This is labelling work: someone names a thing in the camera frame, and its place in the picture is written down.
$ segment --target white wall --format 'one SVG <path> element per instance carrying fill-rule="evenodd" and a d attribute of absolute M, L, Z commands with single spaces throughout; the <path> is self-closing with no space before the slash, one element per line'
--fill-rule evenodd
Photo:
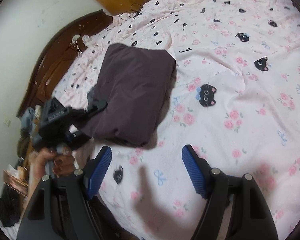
<path fill-rule="evenodd" d="M 17 160 L 16 113 L 38 56 L 62 27 L 99 9 L 96 0 L 3 0 L 0 5 L 0 194 L 2 170 Z M 3 123 L 6 117 L 10 127 Z"/>

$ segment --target metal screw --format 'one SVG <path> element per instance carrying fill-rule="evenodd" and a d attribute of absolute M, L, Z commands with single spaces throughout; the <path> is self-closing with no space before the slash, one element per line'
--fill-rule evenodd
<path fill-rule="evenodd" d="M 246 180 L 252 180 L 252 176 L 250 174 L 248 174 L 248 173 L 244 175 L 244 178 Z"/>
<path fill-rule="evenodd" d="M 214 174 L 214 175 L 220 174 L 220 170 L 219 170 L 218 168 L 212 168 L 212 169 L 211 169 L 211 172 L 212 172 L 212 174 Z"/>
<path fill-rule="evenodd" d="M 47 181 L 48 179 L 50 179 L 49 175 L 43 175 L 41 178 L 42 181 Z"/>
<path fill-rule="evenodd" d="M 74 172 L 73 172 L 76 176 L 79 176 L 83 173 L 83 171 L 81 169 L 76 169 Z"/>

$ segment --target dark brown wood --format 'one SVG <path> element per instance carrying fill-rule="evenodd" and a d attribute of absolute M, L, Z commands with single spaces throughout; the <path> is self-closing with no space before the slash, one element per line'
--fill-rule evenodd
<path fill-rule="evenodd" d="M 112 17 L 100 10 L 74 20 L 54 35 L 35 64 L 17 117 L 22 116 L 27 107 L 43 106 L 51 98 L 55 86 L 78 56 L 77 47 L 71 43 L 72 37 L 76 34 L 80 37 L 95 35 L 111 23 Z M 86 49 L 81 38 L 77 43 L 81 51 Z"/>

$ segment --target white floral bed sheet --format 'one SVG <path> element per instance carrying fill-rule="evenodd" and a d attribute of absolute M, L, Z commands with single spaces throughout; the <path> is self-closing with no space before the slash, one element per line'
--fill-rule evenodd
<path fill-rule="evenodd" d="M 191 238 L 206 204 L 181 159 L 191 144 L 210 166 L 253 175 L 284 240 L 300 220 L 300 13 L 291 0 L 151 0 L 135 18 L 115 16 L 56 87 L 61 103 L 87 106 L 107 47 L 117 42 L 166 49 L 178 64 L 149 145 L 95 140 L 77 152 L 85 160 L 112 148 L 99 194 L 119 224 L 140 239 Z M 254 64 L 264 57 L 268 71 Z M 206 83 L 217 88 L 214 106 L 197 100 Z"/>

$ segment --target dark purple folded clothing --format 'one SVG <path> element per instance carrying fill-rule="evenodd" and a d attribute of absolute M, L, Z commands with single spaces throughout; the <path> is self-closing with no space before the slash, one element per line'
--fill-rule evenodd
<path fill-rule="evenodd" d="M 78 128 L 94 138 L 129 146 L 146 144 L 175 67 L 175 59 L 166 50 L 110 45 L 93 94 L 93 100 L 104 99 L 108 106 Z"/>

